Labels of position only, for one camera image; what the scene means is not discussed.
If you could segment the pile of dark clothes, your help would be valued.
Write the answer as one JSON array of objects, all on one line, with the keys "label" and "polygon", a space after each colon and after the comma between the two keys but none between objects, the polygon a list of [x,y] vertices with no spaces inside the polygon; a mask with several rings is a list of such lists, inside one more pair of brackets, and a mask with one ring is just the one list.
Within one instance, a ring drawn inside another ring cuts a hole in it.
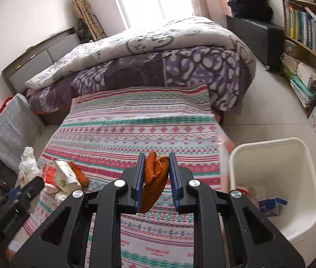
[{"label": "pile of dark clothes", "polygon": [[228,6],[235,18],[271,22],[274,14],[268,0],[229,0]]}]

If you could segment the red white snack wrapper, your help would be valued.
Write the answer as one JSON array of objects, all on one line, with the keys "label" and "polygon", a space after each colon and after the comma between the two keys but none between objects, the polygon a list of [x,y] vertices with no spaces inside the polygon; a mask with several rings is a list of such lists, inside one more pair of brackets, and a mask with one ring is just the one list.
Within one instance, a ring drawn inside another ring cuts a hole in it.
[{"label": "red white snack wrapper", "polygon": [[55,194],[60,192],[60,188],[56,185],[55,176],[57,174],[54,164],[45,163],[43,166],[43,180],[45,182],[44,191],[47,194]]}]

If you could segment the white tissue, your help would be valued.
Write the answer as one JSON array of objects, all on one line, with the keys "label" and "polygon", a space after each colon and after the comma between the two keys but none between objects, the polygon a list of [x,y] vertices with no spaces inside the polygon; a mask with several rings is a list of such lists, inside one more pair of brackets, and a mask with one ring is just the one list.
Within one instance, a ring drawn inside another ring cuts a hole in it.
[{"label": "white tissue", "polygon": [[42,171],[37,166],[33,147],[25,147],[19,163],[19,183],[23,188],[35,177],[42,177]]}]

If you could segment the black floor box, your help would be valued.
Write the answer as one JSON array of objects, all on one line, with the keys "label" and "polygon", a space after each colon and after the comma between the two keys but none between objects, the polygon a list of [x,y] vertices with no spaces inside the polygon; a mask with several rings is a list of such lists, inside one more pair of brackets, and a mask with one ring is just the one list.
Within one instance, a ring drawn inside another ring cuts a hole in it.
[{"label": "black floor box", "polygon": [[0,160],[0,187],[6,191],[12,190],[15,187],[16,180],[17,174]]}]

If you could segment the patterned striped tablecloth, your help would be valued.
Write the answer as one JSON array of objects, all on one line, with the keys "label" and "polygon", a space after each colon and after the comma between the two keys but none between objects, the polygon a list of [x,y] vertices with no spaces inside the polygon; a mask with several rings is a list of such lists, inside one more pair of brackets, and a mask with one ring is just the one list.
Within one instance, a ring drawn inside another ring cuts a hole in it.
[{"label": "patterned striped tablecloth", "polygon": [[[174,153],[196,179],[224,192],[228,152],[221,134],[205,85],[103,91],[73,100],[37,164],[72,161],[93,192],[135,166],[140,153]],[[148,213],[121,218],[123,267],[192,267],[193,242],[193,215],[176,213],[169,186]]]}]

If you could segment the grey padded headboard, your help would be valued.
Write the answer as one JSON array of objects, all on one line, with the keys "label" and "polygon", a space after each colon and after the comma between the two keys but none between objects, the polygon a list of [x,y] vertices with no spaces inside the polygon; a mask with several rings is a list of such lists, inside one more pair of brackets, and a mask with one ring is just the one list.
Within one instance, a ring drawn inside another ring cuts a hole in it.
[{"label": "grey padded headboard", "polygon": [[53,65],[79,44],[79,37],[71,27],[29,47],[2,71],[2,77],[11,93],[25,93],[27,80]]}]

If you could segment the stack of books on floor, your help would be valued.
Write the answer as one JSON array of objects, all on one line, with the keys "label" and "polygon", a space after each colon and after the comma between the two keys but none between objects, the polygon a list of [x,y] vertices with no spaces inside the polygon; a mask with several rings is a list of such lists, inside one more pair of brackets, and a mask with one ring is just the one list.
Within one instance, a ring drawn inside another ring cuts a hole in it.
[{"label": "stack of books on floor", "polygon": [[304,109],[311,107],[316,98],[316,69],[287,53],[281,55],[281,63],[281,72]]}]

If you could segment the blue cardboard box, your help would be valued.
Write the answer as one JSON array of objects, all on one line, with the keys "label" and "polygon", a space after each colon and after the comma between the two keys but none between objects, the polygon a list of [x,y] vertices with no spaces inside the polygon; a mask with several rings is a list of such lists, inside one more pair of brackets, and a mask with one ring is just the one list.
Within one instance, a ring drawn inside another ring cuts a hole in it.
[{"label": "blue cardboard box", "polygon": [[281,207],[286,206],[288,202],[279,197],[265,199],[258,202],[260,211],[266,217],[278,217],[281,213]]}]

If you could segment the grey checked cushion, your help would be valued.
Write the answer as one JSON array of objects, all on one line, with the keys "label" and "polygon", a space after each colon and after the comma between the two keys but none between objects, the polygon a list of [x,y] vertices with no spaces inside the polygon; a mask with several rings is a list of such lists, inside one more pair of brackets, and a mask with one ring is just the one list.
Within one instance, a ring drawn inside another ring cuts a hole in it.
[{"label": "grey checked cushion", "polygon": [[33,146],[44,129],[26,97],[17,93],[0,114],[0,160],[18,174],[24,149]]}]

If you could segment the black storage bench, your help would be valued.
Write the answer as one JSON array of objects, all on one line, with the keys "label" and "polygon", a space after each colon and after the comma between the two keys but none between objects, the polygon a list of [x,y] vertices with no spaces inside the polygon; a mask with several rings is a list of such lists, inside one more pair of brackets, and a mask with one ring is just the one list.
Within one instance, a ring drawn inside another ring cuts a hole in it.
[{"label": "black storage bench", "polygon": [[226,16],[228,30],[235,33],[265,65],[267,71],[281,67],[285,47],[284,29],[273,23]]}]

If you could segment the crushed paper cup green leaves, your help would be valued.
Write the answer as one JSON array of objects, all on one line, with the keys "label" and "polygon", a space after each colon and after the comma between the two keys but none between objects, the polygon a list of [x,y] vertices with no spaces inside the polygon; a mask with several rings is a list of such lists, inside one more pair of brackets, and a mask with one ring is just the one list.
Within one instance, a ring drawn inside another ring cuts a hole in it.
[{"label": "crushed paper cup green leaves", "polygon": [[75,190],[81,189],[82,186],[67,161],[55,160],[56,175],[54,183],[66,195],[70,195]]}]

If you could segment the plaid coat on rack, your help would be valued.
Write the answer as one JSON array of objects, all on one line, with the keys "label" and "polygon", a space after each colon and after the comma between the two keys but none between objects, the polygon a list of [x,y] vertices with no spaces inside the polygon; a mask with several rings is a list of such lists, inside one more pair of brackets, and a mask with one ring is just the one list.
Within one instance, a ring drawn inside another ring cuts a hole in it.
[{"label": "plaid coat on rack", "polygon": [[99,41],[106,38],[98,18],[93,13],[91,4],[87,0],[72,0],[74,11],[78,17],[78,34],[82,43]]}]

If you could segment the white plastic trash bin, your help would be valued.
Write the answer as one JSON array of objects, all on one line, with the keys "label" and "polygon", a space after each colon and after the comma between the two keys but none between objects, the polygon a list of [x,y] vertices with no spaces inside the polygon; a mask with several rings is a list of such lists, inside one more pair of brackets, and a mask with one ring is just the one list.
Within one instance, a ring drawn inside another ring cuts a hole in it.
[{"label": "white plastic trash bin", "polygon": [[241,144],[229,156],[229,175],[231,189],[253,187],[259,200],[287,201],[270,221],[292,244],[311,235],[316,225],[316,173],[302,140]]}]

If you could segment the white cartoon print duvet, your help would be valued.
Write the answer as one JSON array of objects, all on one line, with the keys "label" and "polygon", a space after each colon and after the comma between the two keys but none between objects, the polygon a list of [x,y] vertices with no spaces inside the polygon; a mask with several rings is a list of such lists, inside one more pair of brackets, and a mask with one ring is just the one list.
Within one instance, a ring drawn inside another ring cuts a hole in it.
[{"label": "white cartoon print duvet", "polygon": [[158,28],[132,28],[100,41],[80,44],[27,80],[25,87],[41,90],[72,73],[121,57],[197,46],[232,50],[240,55],[250,73],[255,73],[256,58],[236,34],[206,17],[192,16]]}]

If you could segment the orange peel piece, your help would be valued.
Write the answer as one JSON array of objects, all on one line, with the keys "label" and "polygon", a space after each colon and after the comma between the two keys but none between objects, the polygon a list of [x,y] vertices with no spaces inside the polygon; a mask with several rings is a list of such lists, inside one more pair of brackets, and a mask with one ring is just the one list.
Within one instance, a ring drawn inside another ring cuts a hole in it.
[{"label": "orange peel piece", "polygon": [[151,151],[144,164],[144,185],[140,213],[147,213],[161,196],[167,183],[170,162],[167,155]]},{"label": "orange peel piece", "polygon": [[73,161],[69,161],[68,164],[73,170],[73,172],[75,173],[81,186],[83,188],[87,188],[90,184],[90,179],[87,178],[87,176],[83,173],[83,171]]}]

